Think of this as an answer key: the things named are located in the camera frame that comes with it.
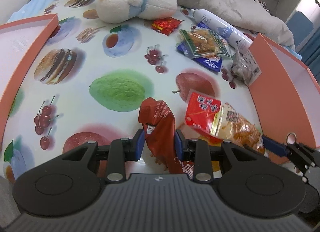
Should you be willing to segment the fruit print bedsheet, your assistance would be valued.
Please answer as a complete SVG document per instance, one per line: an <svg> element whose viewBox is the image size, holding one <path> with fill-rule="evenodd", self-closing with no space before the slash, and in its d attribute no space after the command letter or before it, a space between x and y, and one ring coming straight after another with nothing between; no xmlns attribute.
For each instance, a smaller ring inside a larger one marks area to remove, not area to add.
<svg viewBox="0 0 320 232"><path fill-rule="evenodd" d="M197 133L184 123L190 90L229 103L260 127L248 87L229 74L232 60L213 72L180 54L180 30L190 30L188 12L177 9L178 29L160 34L134 18L106 24L95 0L31 0L11 21L56 14L56 31L30 66L14 99L1 147L1 177L23 172L86 140L109 144L132 137L141 127L144 99L164 101L186 137Z"/></svg>

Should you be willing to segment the brown clear snack bag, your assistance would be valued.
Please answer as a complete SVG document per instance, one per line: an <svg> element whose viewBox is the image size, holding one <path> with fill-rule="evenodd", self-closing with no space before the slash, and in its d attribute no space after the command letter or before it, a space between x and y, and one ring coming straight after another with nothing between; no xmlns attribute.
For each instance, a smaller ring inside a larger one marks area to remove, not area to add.
<svg viewBox="0 0 320 232"><path fill-rule="evenodd" d="M250 50L247 50L243 55L236 48L235 54L232 57L233 64L231 73L236 79L242 81L246 86L250 86L262 74L261 68L253 57Z"/></svg>

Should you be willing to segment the blue white plush toy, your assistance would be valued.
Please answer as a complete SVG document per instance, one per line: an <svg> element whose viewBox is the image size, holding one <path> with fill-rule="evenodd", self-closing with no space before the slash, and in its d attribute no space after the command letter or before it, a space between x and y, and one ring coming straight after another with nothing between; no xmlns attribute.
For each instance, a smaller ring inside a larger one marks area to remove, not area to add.
<svg viewBox="0 0 320 232"><path fill-rule="evenodd" d="M138 17L157 20L172 16L177 0L97 0L97 16L105 23L117 24Z"/></svg>

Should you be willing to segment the blue snack packet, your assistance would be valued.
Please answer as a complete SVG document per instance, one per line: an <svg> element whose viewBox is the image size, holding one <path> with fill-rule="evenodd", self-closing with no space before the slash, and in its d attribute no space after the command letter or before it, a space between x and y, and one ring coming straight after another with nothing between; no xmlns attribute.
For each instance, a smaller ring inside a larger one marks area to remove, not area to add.
<svg viewBox="0 0 320 232"><path fill-rule="evenodd" d="M198 23L193 29L191 29L191 31L193 31L194 29L209 29L209 28L203 23ZM198 64L204 66L206 69L214 71L214 72L220 72L220 70L222 68L222 61L223 61L222 57L220 57L220 58L218 58L218 57L214 57L214 58L200 57L200 58L191 58L191 59L193 61L197 62Z"/></svg>

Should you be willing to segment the grey duvet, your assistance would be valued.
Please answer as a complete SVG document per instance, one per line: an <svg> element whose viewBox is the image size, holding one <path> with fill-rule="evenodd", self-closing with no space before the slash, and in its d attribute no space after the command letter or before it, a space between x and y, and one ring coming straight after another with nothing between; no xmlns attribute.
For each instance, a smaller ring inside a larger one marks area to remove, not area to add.
<svg viewBox="0 0 320 232"><path fill-rule="evenodd" d="M206 9L242 29L259 32L280 45L295 48L293 34L279 18L254 0L177 0L189 9Z"/></svg>

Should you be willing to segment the small red foil packet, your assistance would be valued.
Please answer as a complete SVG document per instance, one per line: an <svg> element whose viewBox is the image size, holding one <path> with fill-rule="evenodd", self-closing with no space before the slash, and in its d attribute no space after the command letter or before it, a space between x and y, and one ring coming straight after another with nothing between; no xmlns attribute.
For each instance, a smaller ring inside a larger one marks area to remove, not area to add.
<svg viewBox="0 0 320 232"><path fill-rule="evenodd" d="M178 20L173 17L167 17L163 19L157 19L152 22L151 28L158 33L165 34L169 36L174 32L179 25L182 23L182 20Z"/></svg>

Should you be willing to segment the pink box lid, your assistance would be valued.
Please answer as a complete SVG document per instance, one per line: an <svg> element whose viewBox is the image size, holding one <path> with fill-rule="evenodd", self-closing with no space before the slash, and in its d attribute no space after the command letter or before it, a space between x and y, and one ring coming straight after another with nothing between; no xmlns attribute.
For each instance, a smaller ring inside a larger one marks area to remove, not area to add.
<svg viewBox="0 0 320 232"><path fill-rule="evenodd" d="M57 26L57 14L1 25L1 137L26 73Z"/></svg>

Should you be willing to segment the green vegetable snack packet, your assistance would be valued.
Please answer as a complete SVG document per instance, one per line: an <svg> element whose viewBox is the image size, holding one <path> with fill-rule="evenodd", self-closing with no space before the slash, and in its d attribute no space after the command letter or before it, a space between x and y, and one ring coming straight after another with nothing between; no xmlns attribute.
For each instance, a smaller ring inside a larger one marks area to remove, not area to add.
<svg viewBox="0 0 320 232"><path fill-rule="evenodd" d="M180 37L177 50L189 58L232 58L227 41L212 30L180 30Z"/></svg>

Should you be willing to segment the blue chair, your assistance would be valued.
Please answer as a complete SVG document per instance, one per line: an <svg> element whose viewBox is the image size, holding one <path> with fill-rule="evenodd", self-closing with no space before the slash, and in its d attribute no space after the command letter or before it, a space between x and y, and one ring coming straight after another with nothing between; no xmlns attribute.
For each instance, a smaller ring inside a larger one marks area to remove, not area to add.
<svg viewBox="0 0 320 232"><path fill-rule="evenodd" d="M319 71L319 27L302 12L297 11L287 22L293 33L295 48L287 48L290 53L301 60L312 71Z"/></svg>

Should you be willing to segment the red yellow tofu snack packet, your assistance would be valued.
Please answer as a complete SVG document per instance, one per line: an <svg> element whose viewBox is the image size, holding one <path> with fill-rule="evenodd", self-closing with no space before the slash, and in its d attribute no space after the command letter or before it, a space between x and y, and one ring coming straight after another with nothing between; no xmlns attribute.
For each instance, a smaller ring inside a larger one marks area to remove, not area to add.
<svg viewBox="0 0 320 232"><path fill-rule="evenodd" d="M264 154L262 134L230 104L195 90L188 95L185 124L211 140L229 140Z"/></svg>

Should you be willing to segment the dark red snack packet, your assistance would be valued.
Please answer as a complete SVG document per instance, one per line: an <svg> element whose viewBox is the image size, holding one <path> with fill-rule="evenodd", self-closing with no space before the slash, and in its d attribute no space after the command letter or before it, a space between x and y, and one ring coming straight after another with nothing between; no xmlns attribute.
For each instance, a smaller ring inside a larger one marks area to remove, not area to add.
<svg viewBox="0 0 320 232"><path fill-rule="evenodd" d="M193 177L194 163L182 161L175 151L175 117L164 101L145 99L138 116L145 131L145 141L158 163L164 164L171 174L186 174Z"/></svg>

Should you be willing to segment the white spray can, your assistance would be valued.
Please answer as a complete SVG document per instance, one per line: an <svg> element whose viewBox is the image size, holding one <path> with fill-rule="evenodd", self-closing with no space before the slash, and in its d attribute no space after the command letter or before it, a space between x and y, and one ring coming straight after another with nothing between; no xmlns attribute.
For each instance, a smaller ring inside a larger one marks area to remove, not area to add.
<svg viewBox="0 0 320 232"><path fill-rule="evenodd" d="M191 9L191 15L196 23L203 23L209 29L224 38L231 47L238 48L241 54L245 54L253 41L240 30L236 29L219 16L205 9Z"/></svg>

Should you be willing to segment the pink storage box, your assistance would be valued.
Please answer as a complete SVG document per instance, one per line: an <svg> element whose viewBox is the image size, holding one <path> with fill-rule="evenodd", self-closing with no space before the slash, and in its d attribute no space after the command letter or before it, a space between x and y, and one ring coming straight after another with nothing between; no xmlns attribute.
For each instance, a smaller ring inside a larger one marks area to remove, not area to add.
<svg viewBox="0 0 320 232"><path fill-rule="evenodd" d="M289 133L319 147L319 84L310 69L268 37L259 34L249 47L258 65L249 86L263 134L284 143Z"/></svg>

